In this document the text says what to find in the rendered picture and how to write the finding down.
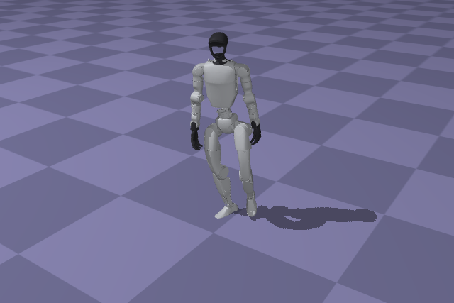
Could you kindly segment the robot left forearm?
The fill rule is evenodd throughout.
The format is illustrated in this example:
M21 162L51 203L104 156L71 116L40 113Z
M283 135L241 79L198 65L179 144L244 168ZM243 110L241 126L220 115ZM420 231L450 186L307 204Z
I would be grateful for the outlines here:
M254 99L254 103L246 104L246 106L247 106L248 113L249 113L250 124L252 121L254 121L256 123L256 127L257 127L260 124L260 119L258 117L257 104L256 104L254 94L253 94L253 99Z

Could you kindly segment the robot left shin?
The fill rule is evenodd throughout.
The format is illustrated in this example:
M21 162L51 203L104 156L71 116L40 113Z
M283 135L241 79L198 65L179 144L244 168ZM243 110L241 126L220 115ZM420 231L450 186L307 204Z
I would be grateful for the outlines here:
M242 184L243 184L244 192L248 196L248 200L249 200L249 197L252 197L252 200L253 200L253 175L252 175L252 170L251 170L251 176L249 178L249 182L242 181Z

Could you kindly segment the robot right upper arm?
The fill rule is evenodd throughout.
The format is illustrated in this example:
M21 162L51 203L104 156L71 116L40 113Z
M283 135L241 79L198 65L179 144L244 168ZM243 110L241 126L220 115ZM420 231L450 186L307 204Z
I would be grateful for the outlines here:
M205 63L199 63L192 70L194 92L191 95L191 101L198 104L202 103L204 100L204 96L202 95L204 80L202 75L204 74L203 73L204 65Z

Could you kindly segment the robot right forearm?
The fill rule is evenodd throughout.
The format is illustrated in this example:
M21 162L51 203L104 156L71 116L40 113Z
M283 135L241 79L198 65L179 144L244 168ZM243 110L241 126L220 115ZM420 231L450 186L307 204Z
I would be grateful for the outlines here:
M190 97L191 99L191 97ZM192 122L196 123L196 128L200 126L200 116L201 116L201 104L194 103L191 101L191 108L192 108L192 120L190 122L190 125Z

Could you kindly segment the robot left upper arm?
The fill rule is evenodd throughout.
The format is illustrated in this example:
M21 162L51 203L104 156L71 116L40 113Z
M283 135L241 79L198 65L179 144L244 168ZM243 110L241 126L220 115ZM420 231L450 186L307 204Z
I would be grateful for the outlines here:
M249 67L246 64L241 63L236 63L234 67L236 74L240 77L240 82L244 91L243 101L245 104L254 103Z

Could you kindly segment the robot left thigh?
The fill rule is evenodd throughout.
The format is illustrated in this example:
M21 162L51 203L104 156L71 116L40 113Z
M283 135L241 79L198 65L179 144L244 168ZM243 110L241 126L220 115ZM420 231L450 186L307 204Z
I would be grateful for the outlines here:
M250 168L250 149L252 149L249 136L253 128L249 123L235 121L234 142L239 160L239 178L241 181L249 182L251 176Z

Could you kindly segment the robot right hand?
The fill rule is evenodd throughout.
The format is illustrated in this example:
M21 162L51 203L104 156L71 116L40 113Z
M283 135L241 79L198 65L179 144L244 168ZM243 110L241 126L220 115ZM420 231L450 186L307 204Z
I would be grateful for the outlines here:
M195 122L192 122L191 123L191 128L192 130L192 134L191 134L191 143L192 143L192 147L195 149L195 150L200 150L200 148L202 147L202 145L199 144L199 141L198 141L198 133L197 131L199 130L199 127L196 128L196 123ZM199 147L201 146L201 147Z

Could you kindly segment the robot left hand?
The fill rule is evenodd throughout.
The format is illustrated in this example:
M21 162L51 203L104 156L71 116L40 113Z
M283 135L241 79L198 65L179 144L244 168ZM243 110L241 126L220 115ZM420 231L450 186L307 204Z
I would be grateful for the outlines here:
M251 143L251 145L255 145L261 138L260 124L256 127L256 123L254 121L252 121L251 126L254 130L253 130L253 138L250 141L250 143Z

